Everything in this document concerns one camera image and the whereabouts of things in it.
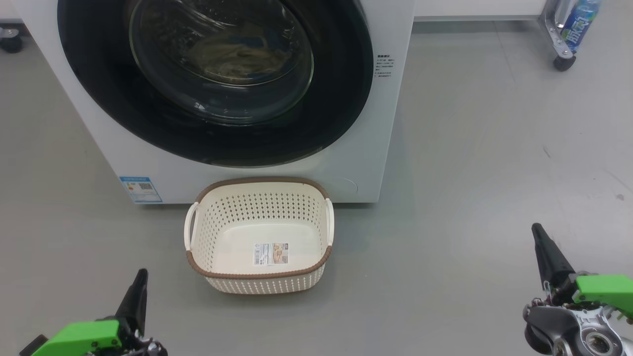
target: round black door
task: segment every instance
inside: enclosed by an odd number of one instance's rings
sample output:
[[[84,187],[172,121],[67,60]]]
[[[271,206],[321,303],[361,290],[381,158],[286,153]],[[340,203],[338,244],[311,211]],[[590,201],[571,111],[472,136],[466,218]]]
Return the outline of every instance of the round black door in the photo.
[[[191,160],[260,167],[312,155],[351,127],[371,87],[355,0],[58,4],[86,91],[136,136]]]

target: basket handle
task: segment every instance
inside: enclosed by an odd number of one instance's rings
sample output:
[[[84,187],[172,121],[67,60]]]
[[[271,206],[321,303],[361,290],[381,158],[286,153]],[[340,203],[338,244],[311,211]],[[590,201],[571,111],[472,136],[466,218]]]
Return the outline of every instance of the basket handle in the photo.
[[[194,220],[194,229],[193,231],[191,230],[191,218],[193,217],[194,213],[197,211],[198,208],[198,202],[193,203],[193,205],[191,205],[191,207],[189,208],[189,211],[187,212],[187,217],[185,218],[185,250],[187,251],[191,251],[191,245],[194,244],[194,242],[196,241],[196,230],[197,230],[197,217],[198,214],[196,214],[196,219]]]
[[[327,245],[332,246],[334,243],[334,206],[330,198],[325,199],[325,221],[327,223]]]

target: washing machine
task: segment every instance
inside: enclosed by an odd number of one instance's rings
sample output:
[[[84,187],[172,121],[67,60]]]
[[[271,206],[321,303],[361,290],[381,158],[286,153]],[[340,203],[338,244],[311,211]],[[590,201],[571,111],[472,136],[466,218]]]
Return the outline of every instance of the washing machine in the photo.
[[[378,200],[415,0],[15,5],[133,202],[256,176]]]

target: empty basket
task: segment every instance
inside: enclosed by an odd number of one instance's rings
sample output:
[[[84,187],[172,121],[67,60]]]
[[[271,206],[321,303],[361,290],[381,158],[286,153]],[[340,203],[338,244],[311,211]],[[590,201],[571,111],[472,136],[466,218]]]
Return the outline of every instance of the empty basket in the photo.
[[[222,292],[302,291],[319,281],[332,251],[334,209],[308,179],[218,182],[187,212],[184,240],[191,267]]]

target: basket bottom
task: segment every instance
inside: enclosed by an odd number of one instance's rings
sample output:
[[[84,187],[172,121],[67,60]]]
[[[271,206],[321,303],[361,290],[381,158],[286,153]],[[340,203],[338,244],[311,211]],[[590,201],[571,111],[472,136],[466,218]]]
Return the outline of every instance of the basket bottom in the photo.
[[[287,258],[266,260],[283,250]],[[318,231],[297,222],[245,222],[232,225],[217,239],[212,272],[228,274],[267,274],[301,270],[315,265],[325,253]]]

